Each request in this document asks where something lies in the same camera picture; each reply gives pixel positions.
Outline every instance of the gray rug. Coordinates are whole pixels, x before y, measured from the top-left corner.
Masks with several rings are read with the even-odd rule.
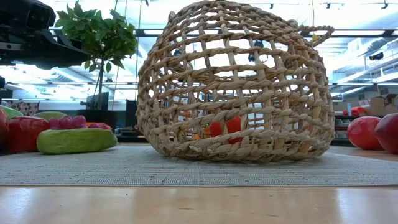
[[[0,157],[0,185],[337,187],[398,184],[398,162],[326,153],[307,161],[200,162],[150,146],[87,154]]]

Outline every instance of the black camera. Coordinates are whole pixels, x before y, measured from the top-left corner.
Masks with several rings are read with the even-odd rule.
[[[89,60],[80,43],[49,31],[54,22],[54,10],[38,0],[0,0],[0,65],[51,69]]]

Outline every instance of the wicker basket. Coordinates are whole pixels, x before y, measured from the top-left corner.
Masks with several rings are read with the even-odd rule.
[[[314,42],[298,33],[316,30],[327,33]],[[139,71],[140,130],[156,151],[186,159],[266,162],[323,154],[335,118],[314,46],[332,32],[228,1],[171,12]],[[241,131],[229,133],[227,122],[236,116]],[[209,136],[207,126],[217,122],[222,134]]]

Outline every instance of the red bell pepper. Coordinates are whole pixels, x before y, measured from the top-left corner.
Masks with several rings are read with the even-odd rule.
[[[210,133],[213,137],[222,135],[223,132],[221,130],[221,123],[219,121],[215,121],[210,124]]]
[[[241,130],[241,117],[235,116],[234,119],[226,122],[226,127],[228,128],[228,133],[235,133],[236,131]],[[230,144],[235,144],[237,142],[241,142],[243,140],[242,137],[230,139],[228,142]]]
[[[240,116],[235,116],[234,119],[229,120],[226,122],[226,127],[228,129],[228,133],[235,133],[236,131],[241,130],[241,117]],[[222,135],[221,131],[221,123],[219,121],[215,121],[210,124],[210,133],[211,136],[219,136]],[[237,142],[241,142],[243,140],[242,137],[234,138],[228,140],[230,144],[235,144]]]
[[[50,128],[43,118],[18,116],[9,120],[9,148],[11,153],[37,152],[37,136]]]

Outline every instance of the green vegetable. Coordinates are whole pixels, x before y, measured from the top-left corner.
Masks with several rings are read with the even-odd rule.
[[[33,116],[36,118],[43,118],[44,120],[49,121],[51,118],[61,119],[64,116],[66,116],[66,114],[58,111],[46,111],[46,112],[37,113]]]
[[[116,136],[105,129],[46,130],[37,138],[37,149],[44,154],[99,152],[117,143]]]
[[[18,110],[14,110],[7,106],[0,105],[0,108],[3,108],[6,111],[6,113],[8,115],[8,119],[15,118],[16,116],[23,116],[23,114],[21,112],[19,112]]]

